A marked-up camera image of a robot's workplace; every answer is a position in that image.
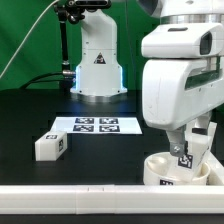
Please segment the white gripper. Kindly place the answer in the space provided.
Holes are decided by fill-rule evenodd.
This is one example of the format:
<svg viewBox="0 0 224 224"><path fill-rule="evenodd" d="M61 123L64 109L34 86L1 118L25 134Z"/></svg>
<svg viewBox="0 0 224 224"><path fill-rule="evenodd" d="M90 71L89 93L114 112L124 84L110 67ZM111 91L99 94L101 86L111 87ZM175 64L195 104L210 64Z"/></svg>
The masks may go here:
<svg viewBox="0 0 224 224"><path fill-rule="evenodd" d="M206 67L207 60L203 59L152 59L144 66L143 117L150 127L173 130L166 132L172 156L182 157L185 154L185 128L181 126L198 117L192 132L207 135L211 110L224 103L224 59L214 63L211 70L218 73L216 80L185 88L187 78L202 74Z"/></svg>

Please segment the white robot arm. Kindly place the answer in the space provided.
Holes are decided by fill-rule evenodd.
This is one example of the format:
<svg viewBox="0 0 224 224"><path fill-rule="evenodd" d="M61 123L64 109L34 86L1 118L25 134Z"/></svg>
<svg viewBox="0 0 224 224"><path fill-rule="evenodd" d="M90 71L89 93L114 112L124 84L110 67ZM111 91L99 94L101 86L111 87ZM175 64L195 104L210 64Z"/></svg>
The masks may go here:
<svg viewBox="0 0 224 224"><path fill-rule="evenodd" d="M117 62L117 27L102 12L112 0L75 0L84 12L82 60L73 93L88 99L125 93ZM160 25L141 42L148 59L142 76L146 124L163 129L170 152L187 151L185 126L209 122L224 103L224 0L137 0Z"/></svg>

